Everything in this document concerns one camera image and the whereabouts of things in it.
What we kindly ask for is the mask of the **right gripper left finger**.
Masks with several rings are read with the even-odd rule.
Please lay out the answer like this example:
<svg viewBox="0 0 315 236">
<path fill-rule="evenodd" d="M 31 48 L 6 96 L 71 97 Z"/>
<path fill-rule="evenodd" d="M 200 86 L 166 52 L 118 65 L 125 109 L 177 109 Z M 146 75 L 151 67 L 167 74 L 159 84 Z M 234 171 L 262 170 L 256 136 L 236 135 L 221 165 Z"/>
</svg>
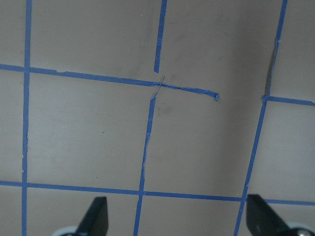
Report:
<svg viewBox="0 0 315 236">
<path fill-rule="evenodd" d="M 106 236 L 109 228 L 106 197 L 95 197 L 74 236 Z"/>
</svg>

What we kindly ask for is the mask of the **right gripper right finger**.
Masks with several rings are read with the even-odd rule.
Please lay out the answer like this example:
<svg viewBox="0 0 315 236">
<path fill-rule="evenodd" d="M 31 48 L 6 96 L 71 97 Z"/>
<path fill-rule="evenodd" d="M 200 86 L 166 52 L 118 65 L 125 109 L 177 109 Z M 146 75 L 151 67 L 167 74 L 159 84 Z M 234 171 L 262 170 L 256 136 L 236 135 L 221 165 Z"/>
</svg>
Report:
<svg viewBox="0 0 315 236">
<path fill-rule="evenodd" d="M 290 230 L 258 194 L 247 195 L 246 225 L 252 236 L 281 236 Z"/>
</svg>

